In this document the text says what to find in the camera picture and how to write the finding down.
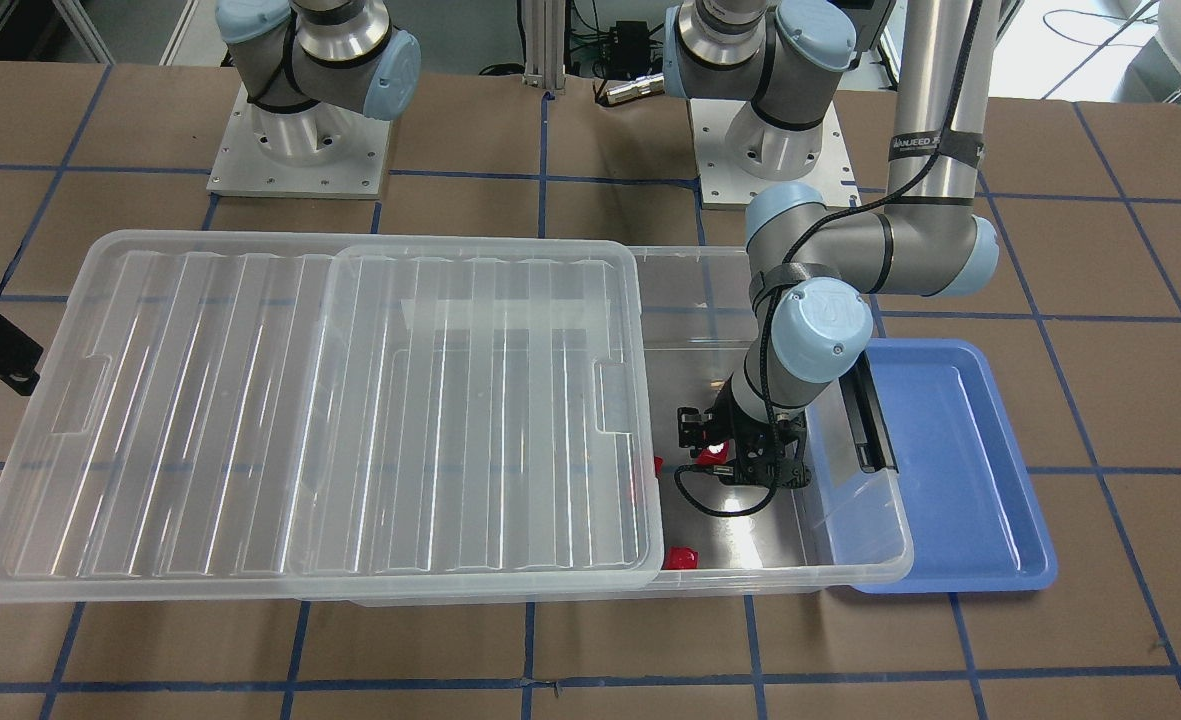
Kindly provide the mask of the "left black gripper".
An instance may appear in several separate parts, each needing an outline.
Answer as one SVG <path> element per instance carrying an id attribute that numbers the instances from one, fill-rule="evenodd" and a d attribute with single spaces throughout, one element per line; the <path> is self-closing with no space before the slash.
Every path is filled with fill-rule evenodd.
<path id="1" fill-rule="evenodd" d="M 715 451 L 722 446 L 727 460 L 740 462 L 751 449 L 751 419 L 740 410 L 735 398 L 733 386 L 723 386 L 715 395 L 715 402 L 706 410 L 710 415 L 705 428 L 705 449 Z M 703 411 L 698 407 L 676 410 L 677 445 L 690 454 L 700 454 L 703 449 Z"/>

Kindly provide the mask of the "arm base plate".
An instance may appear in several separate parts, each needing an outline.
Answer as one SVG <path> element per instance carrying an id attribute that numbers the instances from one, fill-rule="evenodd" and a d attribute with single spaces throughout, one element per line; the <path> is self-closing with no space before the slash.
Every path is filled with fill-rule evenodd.
<path id="1" fill-rule="evenodd" d="M 274 114 L 235 96 L 205 188 L 243 199 L 380 199 L 392 123 L 320 104 Z"/>
<path id="2" fill-rule="evenodd" d="M 749 102 L 692 99 L 689 111 L 705 208 L 740 210 L 788 181 L 809 184 L 829 208 L 859 201 L 836 106 L 805 131 L 768 126 Z"/>

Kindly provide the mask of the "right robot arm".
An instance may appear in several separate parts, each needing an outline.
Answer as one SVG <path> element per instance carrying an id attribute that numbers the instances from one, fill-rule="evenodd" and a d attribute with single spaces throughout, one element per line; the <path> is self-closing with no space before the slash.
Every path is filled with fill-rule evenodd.
<path id="1" fill-rule="evenodd" d="M 207 188 L 223 197 L 376 199 L 420 45 L 381 1 L 218 1 L 242 92 Z"/>

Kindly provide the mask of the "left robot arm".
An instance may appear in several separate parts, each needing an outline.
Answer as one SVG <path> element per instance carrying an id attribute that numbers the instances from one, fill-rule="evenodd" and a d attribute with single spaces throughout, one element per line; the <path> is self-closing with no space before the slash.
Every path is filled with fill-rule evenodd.
<path id="1" fill-rule="evenodd" d="M 733 441 L 779 454 L 787 423 L 852 369 L 873 333 L 864 297 L 968 295 L 997 264 L 994 229 L 971 210 L 984 155 L 1000 4 L 911 1 L 888 145 L 888 192 L 834 209 L 774 170 L 745 211 L 749 297 L 758 334 L 704 413 L 683 410 L 680 441 Z M 746 163 L 804 163 L 818 145 L 859 33 L 828 1 L 685 1 L 664 22 L 663 76 L 683 99 L 742 102 L 731 135 Z"/>

